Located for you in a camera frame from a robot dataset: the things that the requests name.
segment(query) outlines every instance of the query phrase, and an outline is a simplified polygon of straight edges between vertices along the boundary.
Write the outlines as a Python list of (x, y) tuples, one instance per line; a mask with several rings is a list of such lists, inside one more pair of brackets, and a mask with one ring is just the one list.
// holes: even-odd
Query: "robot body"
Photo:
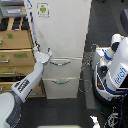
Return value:
[(112, 37), (111, 47), (107, 50), (106, 48), (101, 49), (104, 56), (99, 55), (100, 60), (95, 65), (94, 92), (103, 102), (113, 105), (128, 89), (126, 84), (128, 79), (128, 37), (124, 38), (115, 34)]

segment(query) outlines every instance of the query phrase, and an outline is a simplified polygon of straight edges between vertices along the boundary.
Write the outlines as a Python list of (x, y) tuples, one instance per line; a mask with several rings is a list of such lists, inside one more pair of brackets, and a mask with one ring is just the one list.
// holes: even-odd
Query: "wooden cabinet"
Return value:
[[(0, 93), (10, 92), (11, 86), (34, 70), (33, 44), (28, 30), (12, 31), (13, 18), (9, 19), (6, 31), (0, 31)], [(45, 97), (42, 80), (30, 97)]]
[[(4, 92), (11, 92), (11, 86), (15, 82), (0, 82), (0, 93)], [(42, 80), (39, 82), (39, 84), (33, 89), (29, 97), (45, 97), (45, 91), (43, 88), (43, 82)]]
[(28, 30), (1, 31), (0, 41), (0, 49), (32, 48)]

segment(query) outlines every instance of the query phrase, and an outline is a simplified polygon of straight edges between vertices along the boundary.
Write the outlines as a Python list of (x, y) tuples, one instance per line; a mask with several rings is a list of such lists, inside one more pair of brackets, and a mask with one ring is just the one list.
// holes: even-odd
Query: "black cable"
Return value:
[(99, 2), (100, 4), (103, 4), (103, 3), (105, 3), (106, 2), (106, 0), (101, 0), (101, 1), (99, 1), (99, 0), (96, 0), (97, 2)]

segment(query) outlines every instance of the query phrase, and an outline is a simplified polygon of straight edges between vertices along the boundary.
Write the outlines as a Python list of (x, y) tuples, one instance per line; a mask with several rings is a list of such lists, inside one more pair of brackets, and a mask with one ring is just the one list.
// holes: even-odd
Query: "label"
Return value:
[(5, 55), (1, 55), (1, 58), (5, 58), (6, 56)]
[(26, 53), (13, 54), (14, 58), (28, 58)]
[(8, 69), (13, 69), (13, 68), (8, 68)]
[(12, 33), (8, 33), (7, 36), (8, 36), (9, 39), (13, 39)]
[(112, 78), (112, 80), (114, 81), (117, 87), (120, 87), (120, 85), (123, 83), (127, 74), (128, 74), (128, 71), (126, 70), (126, 68), (122, 64), (120, 64)]
[(37, 4), (39, 17), (49, 17), (49, 5), (47, 3)]

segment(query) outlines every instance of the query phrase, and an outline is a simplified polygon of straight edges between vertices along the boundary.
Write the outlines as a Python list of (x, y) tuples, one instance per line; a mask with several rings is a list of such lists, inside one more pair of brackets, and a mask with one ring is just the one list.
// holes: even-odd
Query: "refrigerator door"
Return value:
[(25, 1), (28, 17), (32, 6), (41, 51), (51, 48), (53, 57), (83, 55), (91, 0), (31, 0), (29, 4)]

